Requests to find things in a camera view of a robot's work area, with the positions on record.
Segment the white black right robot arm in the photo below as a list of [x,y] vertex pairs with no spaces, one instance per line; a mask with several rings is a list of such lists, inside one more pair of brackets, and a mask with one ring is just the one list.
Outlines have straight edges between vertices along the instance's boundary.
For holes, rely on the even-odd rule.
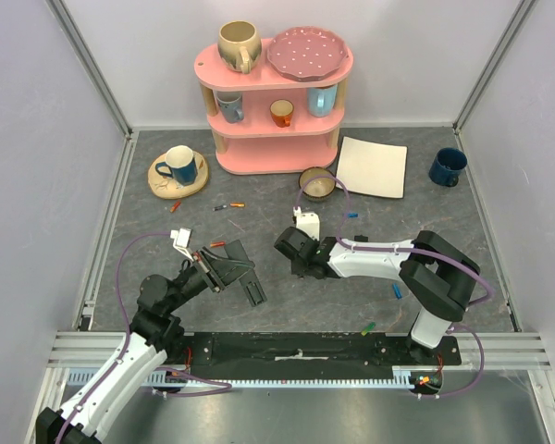
[[452,324],[463,320],[480,267],[438,234],[422,230],[414,240],[392,243],[326,237],[315,240],[289,227],[274,248],[298,277],[383,278],[405,284],[421,304],[408,339],[407,357],[426,364]]

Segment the black remote control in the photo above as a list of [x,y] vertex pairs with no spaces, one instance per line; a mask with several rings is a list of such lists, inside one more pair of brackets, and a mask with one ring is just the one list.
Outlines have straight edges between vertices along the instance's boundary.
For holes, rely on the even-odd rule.
[[248,257],[240,240],[232,241],[225,246],[225,251],[229,259],[247,262],[251,265],[239,279],[239,282],[252,307],[256,307],[266,301],[263,287],[254,271],[254,264]]

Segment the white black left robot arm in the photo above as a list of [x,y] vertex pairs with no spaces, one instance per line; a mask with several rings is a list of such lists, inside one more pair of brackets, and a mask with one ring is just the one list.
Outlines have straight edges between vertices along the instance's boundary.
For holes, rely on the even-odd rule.
[[89,382],[57,410],[44,408],[35,420],[37,443],[100,443],[142,382],[163,363],[184,353],[184,328],[173,315],[205,290],[220,292],[254,273],[254,263],[238,241],[239,257],[207,248],[191,253],[177,277],[151,275],[142,281],[138,310],[127,321],[124,339]]

